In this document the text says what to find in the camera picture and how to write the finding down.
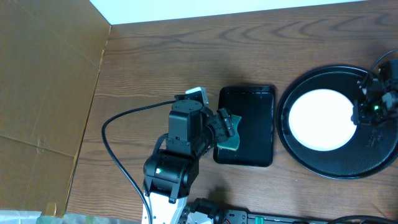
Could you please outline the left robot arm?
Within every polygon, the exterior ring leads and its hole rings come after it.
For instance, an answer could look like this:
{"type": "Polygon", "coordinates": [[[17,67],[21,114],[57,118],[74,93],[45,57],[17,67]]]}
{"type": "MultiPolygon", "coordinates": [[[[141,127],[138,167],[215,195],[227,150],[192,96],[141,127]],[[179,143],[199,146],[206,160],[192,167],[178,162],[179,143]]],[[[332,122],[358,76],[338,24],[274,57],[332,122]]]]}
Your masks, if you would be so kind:
{"type": "Polygon", "coordinates": [[[143,223],[177,223],[209,147],[235,135],[232,114],[212,112],[195,100],[179,100],[169,113],[169,132],[144,164],[143,223]]]}

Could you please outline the green yellow sponge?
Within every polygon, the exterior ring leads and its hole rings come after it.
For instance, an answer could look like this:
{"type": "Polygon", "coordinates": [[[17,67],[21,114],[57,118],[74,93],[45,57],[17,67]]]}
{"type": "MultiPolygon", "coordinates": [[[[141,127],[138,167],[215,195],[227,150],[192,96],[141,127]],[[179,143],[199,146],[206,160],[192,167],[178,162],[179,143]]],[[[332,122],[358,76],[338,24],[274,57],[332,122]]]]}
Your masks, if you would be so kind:
{"type": "Polygon", "coordinates": [[[240,136],[238,133],[238,125],[239,125],[239,122],[241,121],[241,117],[232,114],[231,121],[233,124],[234,135],[232,137],[229,137],[227,141],[218,143],[217,147],[219,149],[237,151],[239,148],[239,145],[240,145],[240,136]]]}

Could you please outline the white plate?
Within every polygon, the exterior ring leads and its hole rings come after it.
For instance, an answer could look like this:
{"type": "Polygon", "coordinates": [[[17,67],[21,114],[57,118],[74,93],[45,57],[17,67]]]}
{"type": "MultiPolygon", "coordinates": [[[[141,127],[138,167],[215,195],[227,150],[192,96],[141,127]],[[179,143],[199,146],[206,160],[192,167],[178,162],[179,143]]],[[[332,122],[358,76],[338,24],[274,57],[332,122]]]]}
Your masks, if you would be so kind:
{"type": "Polygon", "coordinates": [[[294,101],[288,115],[289,129],[303,146],[320,152],[344,146],[354,136],[352,102],[342,93],[317,89],[294,101]]]}

